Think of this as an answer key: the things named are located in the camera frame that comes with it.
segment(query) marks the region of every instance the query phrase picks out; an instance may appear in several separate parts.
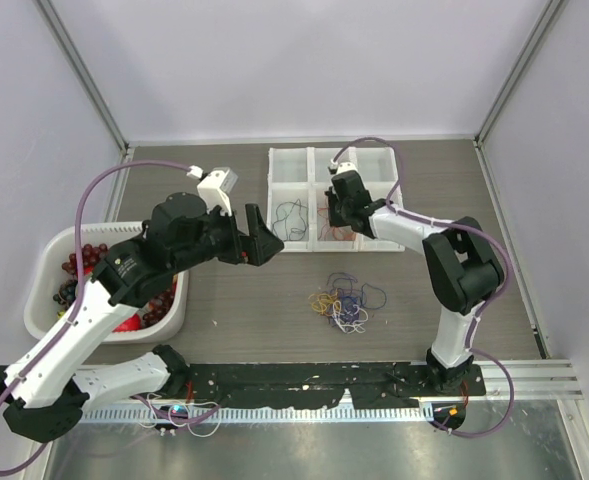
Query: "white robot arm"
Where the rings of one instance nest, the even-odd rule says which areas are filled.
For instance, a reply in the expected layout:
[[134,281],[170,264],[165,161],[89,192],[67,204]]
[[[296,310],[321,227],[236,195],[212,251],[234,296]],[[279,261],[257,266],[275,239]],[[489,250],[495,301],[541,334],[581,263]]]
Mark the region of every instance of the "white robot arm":
[[[167,345],[114,366],[79,367],[124,319],[171,286],[176,273],[213,258],[260,266],[283,249],[257,205],[245,206],[249,235],[238,230],[228,197],[234,172],[219,168],[205,174],[193,167],[188,175],[200,180],[199,195],[179,192],[157,205],[143,232],[113,245],[94,268],[76,317],[70,308],[20,360],[0,366],[0,395],[18,381],[3,413],[13,432],[45,443],[67,433],[89,410],[141,392],[176,395],[189,370]],[[21,378],[39,354],[42,359]]]
[[[426,257],[442,305],[438,334],[427,353],[430,383],[437,390],[457,387],[473,360],[469,347],[474,314],[504,278],[492,249],[477,237],[397,215],[385,200],[371,199],[353,164],[342,163],[337,170],[326,192],[332,226],[349,225]],[[167,289],[174,274],[215,257],[259,266],[283,249],[256,205],[246,205],[249,235],[237,229],[227,196],[236,181],[233,172],[193,169],[194,175],[200,179],[199,196],[180,192],[157,205],[151,219],[143,222],[143,233],[113,245],[95,267],[78,315],[71,320],[66,314],[19,361],[0,366],[0,395],[8,385],[16,385],[3,413],[12,431],[45,443],[67,433],[88,410],[140,392],[176,395],[187,382],[189,368],[167,345],[114,366],[79,367],[117,325]],[[457,223],[480,228],[470,218]],[[460,261],[457,254],[467,258]],[[27,362],[43,354],[62,329],[69,331],[20,378]]]
[[[443,227],[442,221],[437,226],[434,219],[397,210],[382,199],[372,200],[351,162],[330,171],[335,175],[325,194],[331,226],[350,226],[354,232],[396,242],[426,257],[432,288],[441,303],[438,333],[427,352],[431,380],[443,390],[458,386],[473,361],[476,312],[505,278],[492,248],[483,238]],[[471,217],[454,224],[481,229]]]

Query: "tangled rubber bands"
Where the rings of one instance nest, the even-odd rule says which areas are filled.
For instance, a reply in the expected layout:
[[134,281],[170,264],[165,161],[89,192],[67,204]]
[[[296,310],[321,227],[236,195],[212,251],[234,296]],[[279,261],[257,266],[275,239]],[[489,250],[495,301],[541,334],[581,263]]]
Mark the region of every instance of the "tangled rubber bands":
[[[343,333],[364,333],[369,320],[368,310],[380,310],[387,303],[387,294],[381,288],[364,283],[356,287],[358,279],[349,273],[332,273],[327,279],[329,291],[309,296],[312,310],[327,317],[329,324]],[[368,293],[373,301],[368,301]]]

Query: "white compartment tray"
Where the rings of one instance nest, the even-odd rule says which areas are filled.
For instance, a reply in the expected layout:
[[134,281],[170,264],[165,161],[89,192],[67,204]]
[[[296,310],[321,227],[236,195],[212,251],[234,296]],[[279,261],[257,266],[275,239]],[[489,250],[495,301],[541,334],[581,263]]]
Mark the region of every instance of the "white compartment tray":
[[[286,252],[399,252],[394,242],[372,240],[349,228],[330,228],[325,191],[328,166],[338,148],[290,148],[269,151],[267,226],[285,242]],[[372,199],[385,198],[398,172],[391,148],[349,148],[345,160],[356,165]],[[403,206],[400,192],[392,197]]]

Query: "black mounting plate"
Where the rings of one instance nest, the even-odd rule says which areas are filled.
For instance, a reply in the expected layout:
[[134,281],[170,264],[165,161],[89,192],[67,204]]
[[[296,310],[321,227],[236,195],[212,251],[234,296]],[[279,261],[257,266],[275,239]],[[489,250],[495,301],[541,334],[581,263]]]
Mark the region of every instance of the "black mounting plate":
[[[410,362],[192,364],[189,368],[196,401],[230,408],[332,408],[345,389],[356,409],[416,407],[415,397],[461,395],[460,390],[437,391],[427,380],[429,367]],[[478,365],[471,366],[464,380],[469,396],[485,395]]]

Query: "metal frame edge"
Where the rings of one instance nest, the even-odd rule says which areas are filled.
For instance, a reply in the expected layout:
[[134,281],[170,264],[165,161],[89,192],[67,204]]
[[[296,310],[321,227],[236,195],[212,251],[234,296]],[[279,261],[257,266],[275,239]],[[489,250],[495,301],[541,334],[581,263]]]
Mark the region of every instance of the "metal frame edge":
[[521,81],[523,74],[532,63],[532,59],[536,52],[540,49],[543,40],[551,30],[566,4],[567,0],[548,0],[547,5],[545,5],[545,8],[541,12],[534,28],[525,42],[525,45],[523,45],[514,66],[505,79],[496,100],[494,100],[494,104],[483,121],[481,129],[476,137],[479,144],[482,145],[487,140],[494,124],[498,120],[498,117],[501,115],[501,112],[512,96],[512,93]]
[[538,333],[543,344],[543,350],[545,354],[549,357],[553,354],[553,352],[549,348],[549,345],[547,345],[545,342],[547,337],[543,334],[544,329],[541,326],[541,317],[537,314],[537,308],[535,307],[534,301],[532,300],[532,296],[530,295],[528,281],[525,278],[523,269],[519,262],[517,249],[514,246],[514,241],[510,234],[510,229],[508,227],[505,212],[503,211],[503,207],[501,206],[500,195],[498,192],[496,181],[494,179],[494,175],[492,173],[492,167],[487,161],[487,154],[485,152],[484,147],[482,145],[479,145],[478,142],[474,142],[474,149],[476,150],[476,156],[481,167],[481,172],[483,172],[483,177],[485,177],[485,183],[487,185],[487,190],[490,194],[490,200],[492,201],[492,205],[494,206],[494,211],[496,212],[498,225],[501,229],[501,233],[503,234],[503,239],[505,240],[505,247],[507,248],[507,251],[510,255],[510,259],[512,260],[512,265],[514,266],[514,275],[516,277],[516,283],[521,293],[521,298],[523,299],[525,311],[527,313],[527,316],[529,317],[532,327],[536,327],[538,329]]
[[[124,155],[121,156],[120,165],[129,163],[134,158],[134,149],[128,148]],[[112,186],[110,188],[110,199],[105,209],[104,222],[115,222],[118,218],[118,212],[121,209],[121,202],[123,201],[123,195],[125,194],[125,187],[127,185],[127,178],[130,169],[125,168],[116,172]]]
[[589,428],[582,400],[558,400],[559,413],[567,432],[581,476],[589,479]]
[[[385,135],[391,142],[396,141],[419,141],[419,140],[474,140],[475,134],[425,134],[425,135]],[[167,146],[197,146],[197,145],[251,145],[256,143],[284,144],[284,143],[324,143],[324,142],[350,142],[354,136],[318,136],[318,137],[247,137],[247,138],[205,138],[194,140],[133,140],[129,143],[131,147],[167,147]]]
[[74,74],[78,78],[81,86],[85,90],[85,93],[89,97],[90,101],[94,105],[96,112],[101,117],[101,120],[107,127],[110,135],[114,142],[118,146],[121,152],[127,151],[127,141],[123,136],[112,112],[110,112],[107,102],[101,95],[98,86],[94,82],[92,75],[90,74],[87,65],[83,61],[81,54],[79,53],[74,41],[72,40],[69,32],[65,28],[61,17],[59,16],[56,8],[54,7],[52,0],[32,0],[38,11],[40,12],[43,20],[49,27],[52,36],[59,44],[63,55],[67,58],[69,65],[71,66]]

